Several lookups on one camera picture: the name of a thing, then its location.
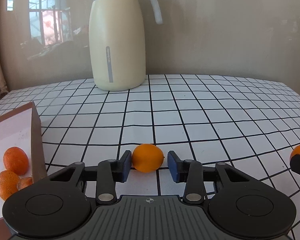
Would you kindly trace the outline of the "peeled orange fruit piece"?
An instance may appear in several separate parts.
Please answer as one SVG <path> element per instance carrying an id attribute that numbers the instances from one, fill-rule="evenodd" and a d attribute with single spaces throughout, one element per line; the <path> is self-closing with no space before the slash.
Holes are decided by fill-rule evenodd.
<path id="1" fill-rule="evenodd" d="M 33 179 L 32 177 L 24 177 L 24 178 L 21 178 L 19 180 L 19 182 L 17 183 L 17 189 L 18 191 L 30 186 L 33 184 Z"/>

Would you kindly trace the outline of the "large orange kumquat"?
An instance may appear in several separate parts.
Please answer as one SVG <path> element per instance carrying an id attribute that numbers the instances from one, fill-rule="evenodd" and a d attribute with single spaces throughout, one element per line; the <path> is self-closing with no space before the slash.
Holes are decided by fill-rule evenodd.
<path id="1" fill-rule="evenodd" d="M 164 161 L 164 154 L 160 148 L 152 144 L 141 144 L 132 154 L 133 167 L 142 173 L 156 171 Z"/>

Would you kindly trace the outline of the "white shallow box brown rim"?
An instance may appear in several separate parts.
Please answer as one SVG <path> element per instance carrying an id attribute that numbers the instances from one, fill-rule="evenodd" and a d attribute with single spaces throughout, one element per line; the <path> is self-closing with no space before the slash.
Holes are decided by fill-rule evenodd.
<path id="1" fill-rule="evenodd" d="M 41 121 L 29 102 L 0 116 L 0 239 L 11 236 L 2 218 L 4 202 L 46 176 Z"/>

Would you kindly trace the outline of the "cream thermos jug grey lid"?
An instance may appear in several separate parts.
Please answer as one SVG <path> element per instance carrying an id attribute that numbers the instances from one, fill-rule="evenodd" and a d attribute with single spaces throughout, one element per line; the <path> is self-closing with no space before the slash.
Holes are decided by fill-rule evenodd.
<path id="1" fill-rule="evenodd" d="M 162 24 L 158 0 L 150 0 Z M 101 90 L 121 91 L 146 78 L 145 30 L 139 0 L 93 0 L 89 49 L 94 82 Z"/>

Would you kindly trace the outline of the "checkered white tablecloth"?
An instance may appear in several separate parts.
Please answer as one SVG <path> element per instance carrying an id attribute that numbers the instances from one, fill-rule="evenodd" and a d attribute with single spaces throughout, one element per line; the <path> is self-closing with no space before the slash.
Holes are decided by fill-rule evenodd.
<path id="1" fill-rule="evenodd" d="M 300 145 L 300 95 L 284 83 L 218 75 L 150 75 L 122 92 L 74 80 L 13 90 L 0 116 L 33 102 L 48 173 L 97 165 L 140 144 L 207 166 L 228 163 L 289 196 L 300 239 L 300 175 L 289 156 Z"/>

